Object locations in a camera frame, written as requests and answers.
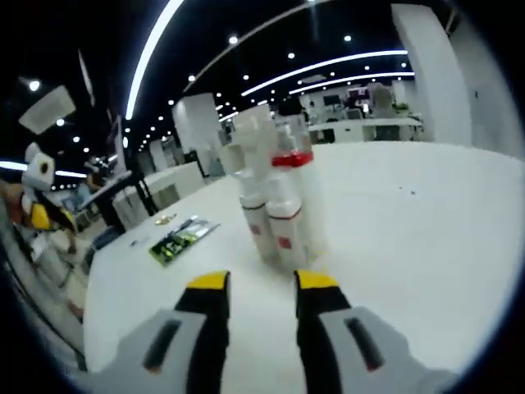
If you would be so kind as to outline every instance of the bottle cap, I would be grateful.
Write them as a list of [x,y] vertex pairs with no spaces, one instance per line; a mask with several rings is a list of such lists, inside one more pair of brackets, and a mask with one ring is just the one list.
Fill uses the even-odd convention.
[[240,195],[248,196],[259,193],[260,187],[251,169],[240,170],[235,173],[235,176],[239,180]]
[[270,174],[267,178],[267,194],[271,201],[279,203],[299,198],[290,177],[284,172]]

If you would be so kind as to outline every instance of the red label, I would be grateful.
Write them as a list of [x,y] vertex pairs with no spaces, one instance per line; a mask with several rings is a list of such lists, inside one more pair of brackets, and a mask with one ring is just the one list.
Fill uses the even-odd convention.
[[252,234],[254,234],[255,236],[260,236],[261,235],[261,229],[259,228],[258,225],[250,224],[249,225],[249,229],[252,231]]
[[277,238],[277,241],[279,242],[279,246],[283,249],[292,249],[292,243],[290,241],[290,238],[285,238],[283,236],[279,236]]

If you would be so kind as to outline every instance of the ceiling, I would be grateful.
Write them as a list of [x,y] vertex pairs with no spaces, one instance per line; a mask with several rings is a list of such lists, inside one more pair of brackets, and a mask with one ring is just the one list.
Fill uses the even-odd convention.
[[[444,3],[431,5],[441,23],[450,10]],[[129,89],[142,48],[167,0],[19,0],[3,25],[4,36],[16,45],[7,50],[8,72],[2,76],[0,127],[3,142],[0,160],[23,160],[25,147],[36,140],[44,152],[57,160],[57,168],[85,172],[89,156],[107,154],[110,122],[107,109],[124,115]],[[242,38],[266,21],[294,7],[308,4],[252,35],[211,66],[183,93],[188,76],[197,75],[217,55],[230,47],[228,38]],[[346,35],[352,37],[345,42]],[[273,77],[316,62],[355,53],[403,49],[392,24],[388,2],[333,0],[185,0],[170,20],[146,69],[131,129],[130,149],[135,150],[146,134],[161,138],[175,130],[168,100],[183,95],[221,93],[217,105],[229,102],[237,110],[269,99],[271,89],[277,99],[296,89],[297,80],[323,74],[335,78],[368,72],[411,71],[402,69],[406,57],[376,57],[342,62],[289,78],[261,89],[246,98],[241,93]],[[82,77],[78,51],[84,58],[93,82],[95,105]],[[294,59],[287,57],[294,53]],[[36,92],[27,82],[41,81]],[[62,127],[52,126],[42,135],[33,135],[18,124],[18,118],[46,93],[65,85],[77,110],[66,117]],[[229,112],[224,109],[222,115]],[[80,142],[74,143],[73,137]]]

